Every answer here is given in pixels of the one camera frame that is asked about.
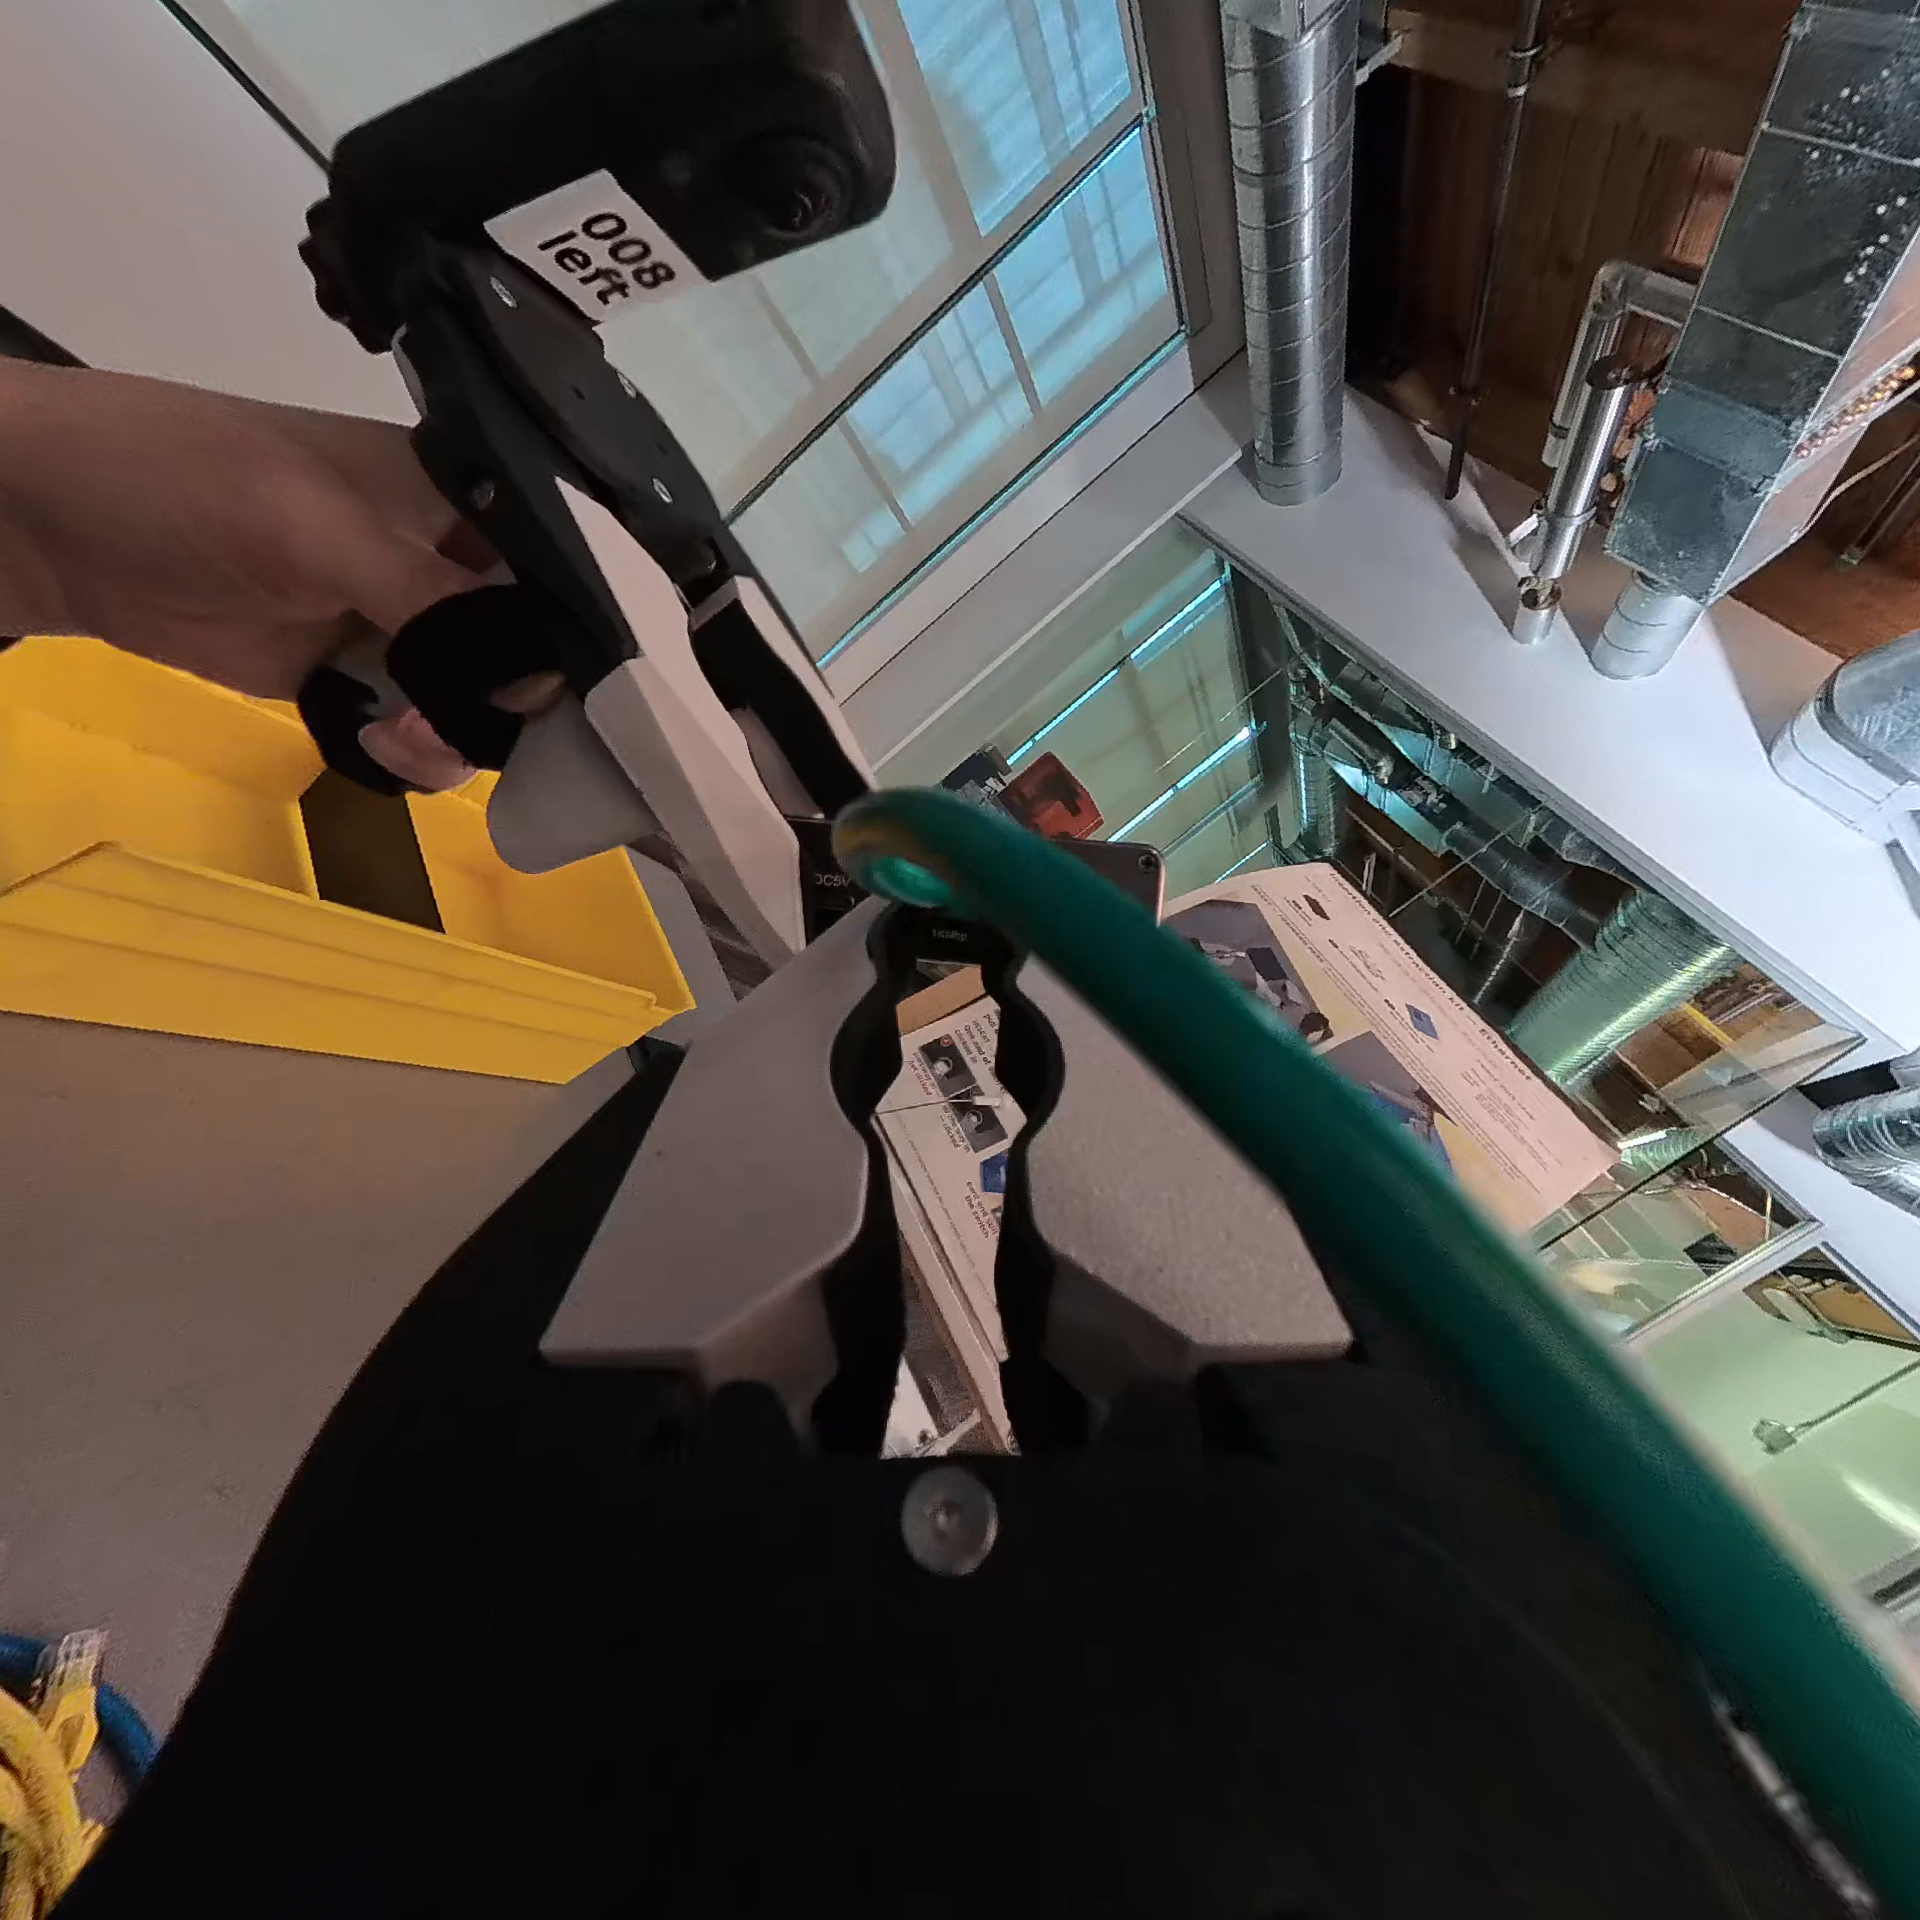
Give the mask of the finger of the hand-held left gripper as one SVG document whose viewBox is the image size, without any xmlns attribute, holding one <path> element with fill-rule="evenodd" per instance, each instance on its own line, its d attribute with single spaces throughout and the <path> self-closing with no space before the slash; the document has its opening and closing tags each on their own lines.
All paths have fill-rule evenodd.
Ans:
<svg viewBox="0 0 1920 1920">
<path fill-rule="evenodd" d="M 839 702 L 754 577 L 714 587 L 692 609 L 688 638 L 783 816 L 830 824 L 874 794 L 874 769 Z"/>
<path fill-rule="evenodd" d="M 798 837 L 692 655 L 680 590 L 610 511 L 575 486 L 563 504 L 635 643 L 585 696 L 587 723 L 714 905 L 780 970 L 808 941 Z"/>
</svg>

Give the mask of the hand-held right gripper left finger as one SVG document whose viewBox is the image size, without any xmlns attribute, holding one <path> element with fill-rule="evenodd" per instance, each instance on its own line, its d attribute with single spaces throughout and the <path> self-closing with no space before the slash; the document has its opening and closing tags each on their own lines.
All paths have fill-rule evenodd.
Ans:
<svg viewBox="0 0 1920 1920">
<path fill-rule="evenodd" d="M 705 1031 L 542 1357 L 754 1383 L 820 1450 L 875 1457 L 905 1345 L 875 1112 L 902 1074 L 907 915 L 866 902 Z"/>
</svg>

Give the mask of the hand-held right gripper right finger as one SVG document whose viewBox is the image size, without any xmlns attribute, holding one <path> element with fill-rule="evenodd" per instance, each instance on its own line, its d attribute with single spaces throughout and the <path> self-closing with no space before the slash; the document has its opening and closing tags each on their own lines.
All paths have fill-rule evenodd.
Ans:
<svg viewBox="0 0 1920 1920">
<path fill-rule="evenodd" d="M 1054 975 L 992 993 L 1025 1122 L 995 1265 L 1015 1450 L 1076 1450 L 1128 1395 L 1217 1365 L 1348 1357 L 1304 1232 L 1240 1153 Z"/>
</svg>

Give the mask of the black ethernet splitter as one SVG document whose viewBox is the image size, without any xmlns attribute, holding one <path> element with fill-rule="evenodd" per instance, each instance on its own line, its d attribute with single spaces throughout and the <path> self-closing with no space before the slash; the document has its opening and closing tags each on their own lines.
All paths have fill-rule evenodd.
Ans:
<svg viewBox="0 0 1920 1920">
<path fill-rule="evenodd" d="M 833 827 L 828 819 L 787 819 L 800 848 L 800 904 L 808 944 L 825 933 L 866 902 L 833 853 Z M 1154 922 L 1164 911 L 1164 858 L 1148 845 L 1112 845 L 1083 837 L 1056 837 L 1054 851 L 1075 858 L 1092 877 L 1104 878 L 1134 898 Z M 960 970 L 984 968 L 987 930 L 971 919 L 923 918 L 916 923 L 905 975 L 907 987 L 916 993 L 931 983 L 958 976 Z"/>
</svg>

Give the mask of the yellow plastic bin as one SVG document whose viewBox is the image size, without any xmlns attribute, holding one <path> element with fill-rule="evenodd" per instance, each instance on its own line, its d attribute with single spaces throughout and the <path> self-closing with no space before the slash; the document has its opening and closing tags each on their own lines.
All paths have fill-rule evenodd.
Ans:
<svg viewBox="0 0 1920 1920">
<path fill-rule="evenodd" d="M 497 856 L 494 776 L 400 805 L 420 929 L 323 896 L 290 707 L 46 635 L 3 694 L 9 1015 L 559 1086 L 696 1007 L 624 853 Z"/>
</svg>

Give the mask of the person's left hand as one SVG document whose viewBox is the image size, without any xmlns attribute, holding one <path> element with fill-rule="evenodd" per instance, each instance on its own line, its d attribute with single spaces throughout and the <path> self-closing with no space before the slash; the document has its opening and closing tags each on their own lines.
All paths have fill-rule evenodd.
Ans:
<svg viewBox="0 0 1920 1920">
<path fill-rule="evenodd" d="M 294 704 L 511 577 L 395 423 L 4 359 L 4 643 L 84 635 Z"/>
</svg>

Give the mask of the printed instruction poster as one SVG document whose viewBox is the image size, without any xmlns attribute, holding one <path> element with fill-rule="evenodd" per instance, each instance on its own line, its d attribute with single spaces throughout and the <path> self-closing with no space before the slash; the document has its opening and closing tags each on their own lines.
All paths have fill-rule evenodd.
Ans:
<svg viewBox="0 0 1920 1920">
<path fill-rule="evenodd" d="M 1203 953 L 1369 1097 L 1500 1227 L 1527 1232 L 1617 1165 L 1588 1122 L 1451 993 L 1330 865 L 1242 869 L 1174 898 Z M 1000 1007 L 913 1027 L 878 1127 L 929 1234 L 1004 1357 L 995 1265 L 1019 1112 L 995 1070 Z"/>
</svg>

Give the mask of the black bin divider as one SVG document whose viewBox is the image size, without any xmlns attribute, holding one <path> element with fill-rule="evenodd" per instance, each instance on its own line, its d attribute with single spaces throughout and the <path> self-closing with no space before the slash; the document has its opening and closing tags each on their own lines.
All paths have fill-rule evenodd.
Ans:
<svg viewBox="0 0 1920 1920">
<path fill-rule="evenodd" d="M 320 770 L 299 811 L 323 902 L 444 933 L 408 799 Z"/>
</svg>

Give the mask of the round silver duct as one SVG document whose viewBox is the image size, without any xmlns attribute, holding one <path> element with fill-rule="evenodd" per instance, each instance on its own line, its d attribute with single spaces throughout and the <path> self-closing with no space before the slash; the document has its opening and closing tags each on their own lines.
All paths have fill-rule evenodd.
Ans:
<svg viewBox="0 0 1920 1920">
<path fill-rule="evenodd" d="M 1279 509 L 1342 466 L 1359 24 L 1355 3 L 1220 7 L 1255 487 Z"/>
</svg>

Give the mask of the rectangular metal duct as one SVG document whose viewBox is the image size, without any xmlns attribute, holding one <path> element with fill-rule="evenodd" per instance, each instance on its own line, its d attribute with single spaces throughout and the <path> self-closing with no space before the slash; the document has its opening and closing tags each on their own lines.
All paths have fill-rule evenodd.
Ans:
<svg viewBox="0 0 1920 1920">
<path fill-rule="evenodd" d="M 1610 553 L 1710 607 L 1810 527 L 1919 347 L 1919 7 L 1803 6 Z"/>
</svg>

